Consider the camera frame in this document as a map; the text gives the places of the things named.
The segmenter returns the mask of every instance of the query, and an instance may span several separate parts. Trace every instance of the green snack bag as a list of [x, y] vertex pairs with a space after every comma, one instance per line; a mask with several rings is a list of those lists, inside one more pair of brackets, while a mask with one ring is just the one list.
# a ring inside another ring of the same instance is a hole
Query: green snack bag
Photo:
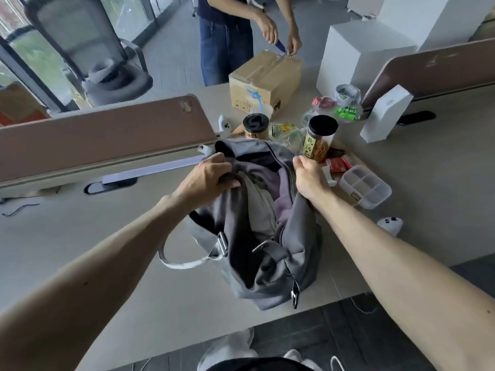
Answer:
[[358, 120], [359, 119], [356, 107], [338, 107], [335, 110], [335, 114], [339, 117], [347, 118], [348, 120]]

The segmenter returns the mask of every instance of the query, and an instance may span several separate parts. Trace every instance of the mesh chair back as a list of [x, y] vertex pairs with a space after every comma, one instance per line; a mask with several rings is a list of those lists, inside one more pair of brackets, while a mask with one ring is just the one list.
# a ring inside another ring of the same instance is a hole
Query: mesh chair back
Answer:
[[100, 0], [28, 0], [26, 16], [80, 80], [107, 58], [127, 61]]

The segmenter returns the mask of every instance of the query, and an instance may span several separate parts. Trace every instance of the blue string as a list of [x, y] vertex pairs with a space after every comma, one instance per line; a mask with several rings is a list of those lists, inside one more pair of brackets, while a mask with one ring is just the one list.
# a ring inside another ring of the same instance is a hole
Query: blue string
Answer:
[[261, 112], [265, 114], [265, 111], [263, 110], [263, 104], [261, 103], [261, 95], [258, 93], [258, 91], [251, 91], [249, 88], [246, 88], [246, 90], [251, 93], [251, 97], [253, 99], [258, 99]]

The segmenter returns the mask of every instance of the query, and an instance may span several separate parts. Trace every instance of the forearm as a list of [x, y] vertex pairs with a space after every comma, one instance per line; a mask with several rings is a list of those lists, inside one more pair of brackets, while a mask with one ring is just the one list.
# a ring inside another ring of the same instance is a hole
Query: forearm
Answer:
[[259, 9], [247, 5], [238, 0], [207, 0], [208, 4], [215, 9], [218, 9], [224, 13], [246, 18], [246, 19], [256, 19], [257, 13], [260, 12]]
[[286, 20], [289, 29], [297, 29], [298, 25], [295, 23], [294, 13], [292, 12], [292, 6], [290, 0], [276, 0], [279, 9]]
[[4, 312], [0, 364], [74, 369], [186, 214], [179, 200], [165, 197]]
[[493, 369], [495, 301], [334, 194], [315, 201], [392, 319], [439, 370]]

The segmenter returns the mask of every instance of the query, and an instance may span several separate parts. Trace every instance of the brown desk divider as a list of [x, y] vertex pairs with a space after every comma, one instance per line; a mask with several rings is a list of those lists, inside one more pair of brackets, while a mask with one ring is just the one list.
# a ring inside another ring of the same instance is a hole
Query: brown desk divider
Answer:
[[216, 140], [193, 95], [0, 128], [0, 182]]
[[396, 85], [423, 98], [495, 83], [495, 38], [399, 56], [388, 61], [368, 89], [370, 109]]

